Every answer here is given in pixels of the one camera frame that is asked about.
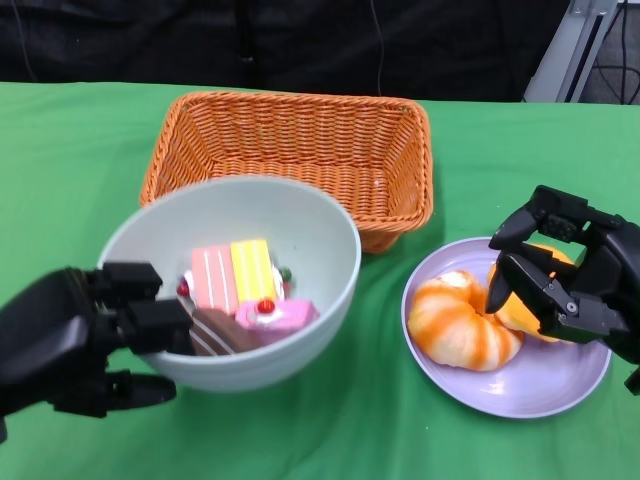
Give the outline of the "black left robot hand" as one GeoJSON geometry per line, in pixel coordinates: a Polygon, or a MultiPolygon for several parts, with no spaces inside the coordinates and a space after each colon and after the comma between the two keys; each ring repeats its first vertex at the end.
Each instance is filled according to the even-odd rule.
{"type": "Polygon", "coordinates": [[[48,273],[1,309],[1,415],[40,402],[103,418],[173,399],[173,381],[108,371],[116,350],[163,352],[188,333],[182,304],[160,300],[163,281],[146,262],[106,262],[48,273]]]}

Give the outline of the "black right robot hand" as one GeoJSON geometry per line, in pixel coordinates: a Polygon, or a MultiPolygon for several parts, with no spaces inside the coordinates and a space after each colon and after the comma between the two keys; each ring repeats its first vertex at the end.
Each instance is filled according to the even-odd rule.
{"type": "Polygon", "coordinates": [[[539,185],[489,242],[498,251],[487,310],[516,295],[546,337],[602,341],[639,361],[639,227],[539,185]]]}

